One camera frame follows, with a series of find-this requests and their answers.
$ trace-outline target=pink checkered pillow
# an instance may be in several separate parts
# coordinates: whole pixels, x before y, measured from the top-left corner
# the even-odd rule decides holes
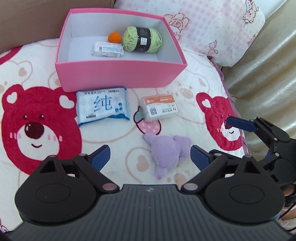
[[[165,16],[182,48],[233,66],[264,25],[254,0],[117,0],[115,8]]]

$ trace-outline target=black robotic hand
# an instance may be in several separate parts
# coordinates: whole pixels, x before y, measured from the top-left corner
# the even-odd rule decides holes
[[[269,155],[257,162],[251,155],[238,158],[193,146],[191,159],[201,172],[181,190],[176,185],[127,184],[120,190],[100,173],[110,158],[108,146],[72,160],[49,156],[16,193],[24,223],[2,238],[294,240],[276,222],[285,203],[282,190],[296,181],[294,140],[261,118],[229,117],[227,122],[254,131]]]

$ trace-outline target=heart shape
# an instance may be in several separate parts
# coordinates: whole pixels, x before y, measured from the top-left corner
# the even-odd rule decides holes
[[[137,112],[134,114],[133,120],[135,123],[139,123],[143,119],[143,113],[140,107],[138,107]]]
[[[181,189],[182,185],[187,182],[186,177],[181,173],[176,173],[174,175],[174,180],[179,189]]]
[[[12,92],[10,95],[7,96],[7,102],[10,104],[14,104],[17,101],[17,93]]]
[[[205,99],[205,100],[202,102],[202,105],[203,105],[204,107],[211,108],[211,104],[210,104],[210,102],[209,102],[208,99]]]
[[[61,95],[59,97],[59,104],[65,109],[72,109],[75,105],[74,101],[69,100],[69,98],[65,95]]]
[[[54,83],[55,83],[57,86],[61,87],[61,83],[60,83],[59,79],[56,79]]]
[[[143,155],[138,155],[137,169],[139,172],[145,172],[149,168],[149,163]]]
[[[0,94],[4,91],[4,86],[0,85]]]
[[[201,86],[206,87],[207,85],[205,84],[205,82],[202,81],[201,78],[198,78],[198,82],[200,83]]]
[[[24,77],[26,76],[26,74],[27,74],[27,71],[25,70],[25,68],[21,67],[19,70],[19,76]]]

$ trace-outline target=pink box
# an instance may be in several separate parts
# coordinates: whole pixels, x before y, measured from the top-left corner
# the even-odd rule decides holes
[[[155,28],[163,40],[155,54],[127,52],[120,58],[95,57],[96,41],[128,26]],[[112,87],[156,88],[170,84],[187,66],[181,47],[163,17],[107,8],[71,9],[65,20],[55,67],[66,92]]]

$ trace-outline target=pink strawberry pattern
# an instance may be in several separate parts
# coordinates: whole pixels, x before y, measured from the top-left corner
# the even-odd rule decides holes
[[[138,107],[138,110],[135,112],[133,116],[133,121],[137,125],[137,128],[139,129],[139,131],[142,132],[143,134],[152,132],[158,135],[161,131],[160,121],[153,121],[150,123],[146,123],[144,121],[143,113],[140,107]]]

